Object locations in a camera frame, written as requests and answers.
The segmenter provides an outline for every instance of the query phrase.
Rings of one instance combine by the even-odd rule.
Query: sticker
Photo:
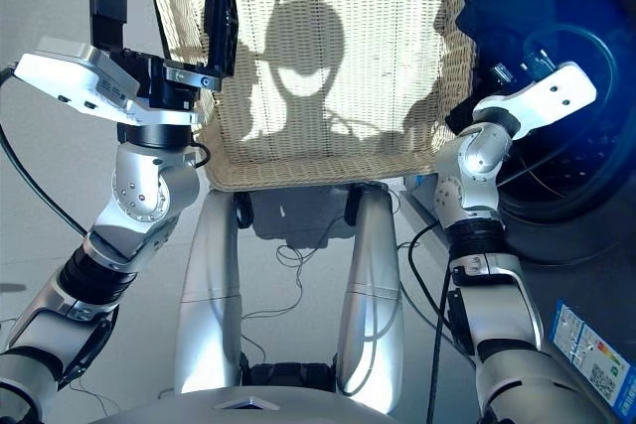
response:
[[[559,301],[550,340],[623,422],[636,417],[636,369]]]

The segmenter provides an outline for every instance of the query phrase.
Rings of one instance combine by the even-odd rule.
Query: white wicker basket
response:
[[[205,62],[205,0],[156,0],[171,57]],[[234,78],[202,95],[216,188],[249,191],[430,172],[470,91],[463,0],[237,0]]]

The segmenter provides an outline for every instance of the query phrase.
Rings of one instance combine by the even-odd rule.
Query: wire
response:
[[[203,152],[206,153],[206,157],[195,164],[195,169],[198,169],[198,168],[200,168],[202,166],[205,166],[206,164],[208,164],[210,162],[210,158],[212,157],[212,153],[210,152],[210,149],[208,149],[208,146],[206,146],[203,143],[199,143],[197,141],[192,141],[190,143],[190,146],[192,146],[194,148],[202,149]]]
[[[166,394],[166,393],[168,393],[168,392],[170,392],[170,391],[174,392],[174,390],[175,390],[175,388],[174,388],[174,387],[166,387],[165,389],[162,389],[161,391],[159,391],[159,392],[157,393],[157,400],[159,400],[159,401],[160,401],[161,399],[163,399],[163,395],[164,395],[164,394]]]
[[[576,141],[578,141],[580,138],[582,138],[583,135],[585,135],[589,131],[589,129],[596,123],[596,121],[600,117],[600,114],[603,112],[603,110],[605,109],[605,106],[609,102],[610,97],[614,93],[614,88],[615,88],[615,85],[616,85],[615,84],[616,83],[616,78],[618,77],[618,64],[616,63],[616,59],[614,58],[614,55],[609,50],[609,47],[607,47],[607,44],[605,44],[605,42],[603,42],[600,39],[600,37],[598,37],[596,34],[591,32],[590,30],[587,30],[587,29],[585,29],[583,27],[579,27],[579,26],[576,26],[576,25],[571,25],[571,24],[554,24],[554,25],[551,25],[551,26],[549,26],[549,27],[547,27],[545,29],[541,29],[541,30],[537,30],[537,31],[532,32],[526,38],[526,40],[524,41],[524,53],[527,54],[530,51],[532,42],[535,42],[538,37],[540,37],[540,36],[542,36],[542,35],[544,35],[544,34],[546,34],[548,32],[568,32],[568,33],[571,33],[571,34],[579,35],[580,37],[588,39],[591,43],[593,43],[603,53],[603,56],[605,57],[605,60],[607,61],[607,66],[609,68],[609,82],[608,82],[608,85],[607,85],[607,90],[605,91],[605,97],[603,98],[603,101],[602,101],[600,107],[597,108],[596,114],[590,119],[590,121],[588,121],[586,123],[585,127],[581,128],[575,135],[573,135],[571,138],[569,138],[569,140],[565,141],[561,146],[559,146],[558,148],[554,149],[552,152],[550,152],[549,154],[544,156],[542,159],[534,162],[530,166],[522,169],[521,171],[519,171],[517,173],[512,174],[511,176],[509,176],[506,179],[503,179],[502,181],[497,183],[498,187],[504,186],[505,184],[508,184],[511,181],[514,181],[514,180],[524,176],[525,174],[529,173],[530,171],[534,171],[539,166],[542,166],[543,164],[545,164],[547,161],[551,161],[552,159],[554,159],[556,156],[558,156],[559,154],[564,152],[567,148],[569,148]]]
[[[444,313],[446,309],[446,294],[450,285],[450,267],[446,267],[444,283],[441,287],[441,298],[439,300],[439,310]],[[439,375],[439,353],[441,351],[441,331],[443,328],[443,315],[437,317],[437,327],[435,328],[435,344],[433,345],[433,365],[430,371],[430,388],[428,389],[428,409],[426,411],[426,424],[433,424],[435,413],[435,397],[437,395],[437,377]]]
[[[0,71],[0,86],[2,86],[5,81],[13,76],[13,72],[15,69],[13,67],[6,67]],[[51,208],[53,212],[55,212],[64,222],[66,222],[75,232],[77,232],[81,236],[86,235],[86,230],[79,225],[70,215],[68,215],[60,206],[58,206],[53,199],[51,199],[47,193],[45,193],[42,188],[38,185],[38,183],[31,177],[26,168],[22,165],[18,156],[16,156],[15,151],[11,147],[7,136],[4,134],[4,130],[2,129],[2,125],[0,124],[0,144],[2,145],[2,149],[4,150],[7,158],[11,165],[15,168],[18,174],[24,179],[24,181],[29,185],[29,187],[36,193],[44,203]]]
[[[0,320],[0,328],[2,328],[3,323],[13,322],[16,323],[18,321],[17,318],[7,318],[6,320]]]
[[[401,290],[402,295],[406,298],[406,301],[408,302],[408,304],[410,305],[410,307],[413,309],[413,311],[427,324],[429,325],[431,328],[435,329],[436,326],[434,323],[432,323],[430,320],[428,320],[428,318],[426,318],[426,316],[417,308],[417,306],[413,303],[412,299],[410,298],[410,296],[408,295],[408,293],[406,292],[406,289],[404,288],[404,284],[399,282],[399,289]],[[476,368],[475,365],[475,361],[472,360],[472,358],[466,354],[464,352],[464,350],[462,348],[460,348],[458,345],[455,344],[455,341],[453,341],[453,339],[449,338],[446,334],[442,333],[441,337],[452,347],[455,348],[455,350],[460,353],[462,355],[462,357],[464,359],[466,359],[466,361],[468,362],[468,364],[470,364],[470,367],[472,367],[473,369]]]
[[[395,211],[393,211],[393,215],[396,215],[399,212],[399,210],[401,209],[401,199],[399,198],[399,194],[397,192],[395,192],[391,188],[389,188],[389,194],[391,194],[394,198],[396,198],[397,208],[396,208]]]
[[[251,343],[255,348],[257,348],[260,351],[260,353],[262,354],[262,360],[260,363],[265,364],[267,362],[267,352],[265,351],[265,348],[263,348],[254,340],[246,337],[243,333],[240,334],[240,337],[243,338],[246,342]]]
[[[250,313],[247,313],[247,314],[243,315],[241,317],[242,320],[253,320],[253,319],[258,319],[258,318],[277,318],[277,317],[280,317],[280,316],[282,316],[282,315],[284,315],[286,313],[291,312],[298,305],[300,305],[300,302],[302,301],[302,297],[303,297],[303,294],[304,294],[304,288],[303,288],[303,285],[302,285],[302,281],[300,280],[300,275],[302,273],[302,267],[320,249],[319,248],[320,243],[322,243],[322,241],[325,239],[325,237],[327,237],[327,234],[332,229],[332,227],[336,224],[336,222],[338,220],[342,219],[342,218],[344,218],[344,217],[342,215],[339,215],[337,217],[334,217],[331,220],[331,222],[329,222],[329,224],[327,225],[327,228],[325,229],[323,234],[318,239],[318,246],[313,248],[307,254],[303,254],[297,248],[290,247],[287,244],[279,245],[278,247],[276,247],[276,260],[278,261],[278,263],[280,265],[282,265],[283,267],[292,268],[292,269],[296,270],[295,283],[296,283],[296,287],[298,287],[298,290],[300,291],[300,293],[298,294],[298,298],[296,299],[296,301],[292,305],[290,305],[288,307],[280,308],[280,309],[277,309],[277,310],[258,310],[258,311],[255,311],[255,312],[250,312]],[[285,249],[290,250],[294,254],[294,256],[290,256],[290,255],[285,254],[284,253]],[[260,351],[260,353],[262,354],[262,362],[266,362],[267,361],[267,352],[265,351],[264,347],[259,345],[256,341],[248,338],[244,334],[241,334],[241,337],[244,340],[246,340],[248,343],[252,344],[254,347],[256,347]]]
[[[415,235],[413,240],[410,242],[410,245],[408,246],[408,265],[410,266],[410,270],[413,272],[413,275],[415,276],[415,279],[417,280],[417,283],[419,284],[419,288],[421,288],[421,291],[424,292],[424,295],[426,296],[426,299],[428,300],[428,303],[430,304],[430,308],[432,308],[435,314],[437,315],[437,317],[441,319],[444,326],[450,330],[450,323],[448,323],[448,320],[446,320],[446,318],[443,316],[439,308],[437,308],[437,304],[435,303],[435,300],[430,295],[430,292],[428,291],[426,284],[422,280],[421,275],[419,275],[419,272],[417,271],[417,267],[415,267],[415,262],[413,261],[413,250],[415,249],[415,245],[417,244],[417,241],[425,233],[429,232],[430,230],[433,230],[438,225],[439,225],[439,220],[436,220],[434,223],[426,226]]]
[[[106,417],[109,416],[110,414],[108,414],[108,412],[106,411],[106,406],[103,403],[103,399],[105,399],[106,401],[110,402],[114,407],[116,407],[117,408],[117,412],[121,412],[121,407],[119,406],[119,404],[117,404],[117,402],[115,400],[109,398],[108,396],[104,396],[103,394],[98,394],[96,392],[89,391],[81,383],[81,378],[78,379],[78,386],[79,386],[79,388],[73,387],[73,383],[72,382],[69,384],[69,388],[72,389],[73,391],[81,392],[81,393],[88,394],[88,395],[94,397],[99,402],[99,405],[101,406],[101,410],[103,411],[103,413],[104,413],[104,415]]]

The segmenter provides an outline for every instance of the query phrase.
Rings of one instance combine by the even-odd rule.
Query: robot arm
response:
[[[0,354],[0,392],[43,419],[55,392],[81,376],[108,340],[123,292],[168,240],[199,193],[195,155],[120,144],[111,199],[69,261],[16,323]],[[24,414],[9,414],[18,419]]]
[[[491,96],[437,156],[434,205],[449,242],[453,336],[477,355],[481,423],[596,423],[598,411],[546,353],[518,257],[506,246],[496,177],[513,139],[591,103],[596,90],[563,64],[511,96]]]

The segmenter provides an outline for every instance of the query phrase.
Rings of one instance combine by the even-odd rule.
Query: silver robot leg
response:
[[[175,393],[240,384],[240,292],[234,195],[210,191],[181,297]]]
[[[401,391],[403,317],[391,196],[365,185],[340,322],[338,392],[388,413]]]

